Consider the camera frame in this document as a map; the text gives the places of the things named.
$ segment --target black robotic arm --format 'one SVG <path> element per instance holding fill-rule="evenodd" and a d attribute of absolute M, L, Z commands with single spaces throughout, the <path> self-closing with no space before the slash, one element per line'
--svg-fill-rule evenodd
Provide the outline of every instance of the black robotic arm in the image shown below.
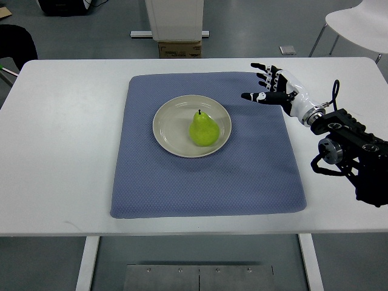
<path fill-rule="evenodd" d="M 337 110 L 338 80 L 333 87 L 332 100 L 319 104 L 309 98 L 307 90 L 289 72 L 273 65 L 251 66 L 262 71 L 257 73 L 259 84 L 269 92 L 243 93 L 242 98 L 281 105 L 289 116 L 296 116 L 314 134 L 329 133 L 318 143 L 319 154 L 311 162 L 314 172 L 345 176 L 355 186 L 357 200 L 376 207 L 388 204 L 388 142 L 366 133 L 366 126 L 344 109 Z M 331 104 L 334 112 L 326 114 L 324 108 Z M 321 168 L 318 165 L 321 159 L 335 164 L 339 171 Z"/>

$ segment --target screw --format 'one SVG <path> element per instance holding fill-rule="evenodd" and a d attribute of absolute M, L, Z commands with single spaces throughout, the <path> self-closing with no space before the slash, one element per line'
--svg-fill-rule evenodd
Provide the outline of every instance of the screw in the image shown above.
<path fill-rule="evenodd" d="M 365 144 L 363 145 L 363 149 L 368 152 L 377 152 L 379 148 L 373 144 Z"/>
<path fill-rule="evenodd" d="M 333 123 L 328 124 L 327 127 L 330 129 L 340 129 L 342 127 L 342 125 L 339 123 L 333 122 Z"/>

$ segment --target white plate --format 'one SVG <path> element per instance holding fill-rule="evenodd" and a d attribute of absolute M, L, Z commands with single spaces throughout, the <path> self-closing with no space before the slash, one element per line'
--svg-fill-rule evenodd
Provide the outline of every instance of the white plate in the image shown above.
<path fill-rule="evenodd" d="M 189 127 L 198 109 L 206 112 L 219 126 L 218 140 L 208 147 L 196 145 L 189 136 Z M 217 101 L 200 95 L 184 95 L 159 108 L 152 129 L 156 140 L 168 152 L 185 158 L 199 158 L 214 153 L 226 143 L 232 131 L 232 121 Z"/>

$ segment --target green pear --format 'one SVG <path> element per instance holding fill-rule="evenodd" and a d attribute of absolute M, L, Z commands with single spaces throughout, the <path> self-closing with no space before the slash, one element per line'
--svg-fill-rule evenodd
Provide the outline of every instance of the green pear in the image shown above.
<path fill-rule="evenodd" d="M 209 115 L 199 109 L 190 124 L 189 135 L 198 146 L 208 147 L 217 141 L 219 126 Z"/>

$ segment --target plate rim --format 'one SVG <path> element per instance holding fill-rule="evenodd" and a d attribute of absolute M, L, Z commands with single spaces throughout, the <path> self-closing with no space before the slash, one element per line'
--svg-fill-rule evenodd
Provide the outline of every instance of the plate rim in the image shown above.
<path fill-rule="evenodd" d="M 155 134 L 155 119 L 158 115 L 158 113 L 160 112 L 160 110 L 168 103 L 176 100 L 176 99 L 180 99 L 180 98 L 183 98 L 183 97 L 188 97 L 188 96 L 199 96 L 199 97 L 202 97 L 202 98 L 205 98 L 205 99 L 209 99 L 211 100 L 212 102 L 215 102 L 217 103 L 219 106 L 221 106 L 221 108 L 226 112 L 226 116 L 227 116 L 227 120 L 229 121 L 229 124 L 230 124 L 230 130 L 226 133 L 226 135 L 224 135 L 226 138 L 225 138 L 225 141 L 219 145 L 219 147 L 215 148 L 214 150 L 208 152 L 208 153 L 203 153 L 203 154 L 200 154 L 200 155 L 195 155 L 195 156 L 187 156 L 187 155 L 181 155 L 181 154 L 177 154 L 167 148 L 165 148 L 158 140 L 158 138 L 156 137 L 156 134 Z M 156 111 L 155 115 L 153 116 L 153 120 L 152 120 L 152 132 L 153 132 L 153 135 L 154 135 L 154 138 L 156 139 L 156 141 L 158 142 L 158 144 L 166 151 L 168 151 L 169 153 L 172 153 L 173 155 L 175 156 L 179 156 L 179 157 L 182 157 L 182 158 L 201 158 L 203 156 L 208 156 L 208 155 L 211 155 L 212 153 L 215 153 L 217 152 L 219 149 L 221 149 L 225 144 L 226 142 L 229 140 L 230 138 L 230 135 L 232 134 L 232 119 L 230 118 L 230 115 L 229 115 L 229 112 L 225 109 L 225 107 L 219 103 L 218 101 L 210 98 L 210 97 L 207 97 L 207 96 L 204 96 L 204 95 L 198 95 L 198 94 L 186 94 L 186 95 L 181 95 L 181 96 L 177 96 L 177 97 L 174 97 L 168 101 L 166 101 L 164 104 L 162 104 L 161 107 L 159 107 L 159 109 Z"/>

